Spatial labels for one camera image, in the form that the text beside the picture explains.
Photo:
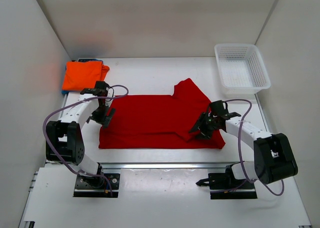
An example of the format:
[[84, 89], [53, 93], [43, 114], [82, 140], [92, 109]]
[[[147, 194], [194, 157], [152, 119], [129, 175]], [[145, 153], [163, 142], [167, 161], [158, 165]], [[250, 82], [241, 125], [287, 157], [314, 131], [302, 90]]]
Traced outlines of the red t shirt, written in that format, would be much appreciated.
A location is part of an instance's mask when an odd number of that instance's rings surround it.
[[190, 133], [210, 103], [209, 98], [188, 78], [174, 86], [171, 95], [127, 95], [115, 99], [107, 128], [99, 131], [99, 149], [222, 149], [219, 131], [209, 140]]

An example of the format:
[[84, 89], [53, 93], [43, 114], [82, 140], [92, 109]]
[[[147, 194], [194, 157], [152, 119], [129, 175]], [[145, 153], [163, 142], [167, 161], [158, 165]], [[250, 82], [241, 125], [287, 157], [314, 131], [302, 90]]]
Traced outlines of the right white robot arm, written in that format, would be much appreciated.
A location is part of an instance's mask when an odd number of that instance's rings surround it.
[[197, 139], [209, 140], [215, 131], [222, 130], [237, 138], [237, 144], [245, 143], [253, 150], [253, 161], [229, 165], [225, 169], [230, 181], [260, 181], [270, 184], [297, 175], [298, 166], [286, 135], [263, 131], [245, 121], [245, 117], [228, 110], [226, 101], [215, 101], [199, 116], [191, 133]]

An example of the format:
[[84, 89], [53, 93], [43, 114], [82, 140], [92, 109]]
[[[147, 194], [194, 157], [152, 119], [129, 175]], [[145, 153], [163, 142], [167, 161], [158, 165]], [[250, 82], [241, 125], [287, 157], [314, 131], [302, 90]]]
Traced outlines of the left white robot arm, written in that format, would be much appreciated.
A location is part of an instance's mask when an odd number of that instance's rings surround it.
[[46, 159], [68, 165], [76, 174], [101, 176], [101, 165], [85, 154], [82, 128], [94, 121], [103, 128], [108, 127], [115, 109], [110, 109], [108, 96], [111, 87], [97, 81], [93, 88], [85, 88], [75, 105], [57, 121], [45, 122]]

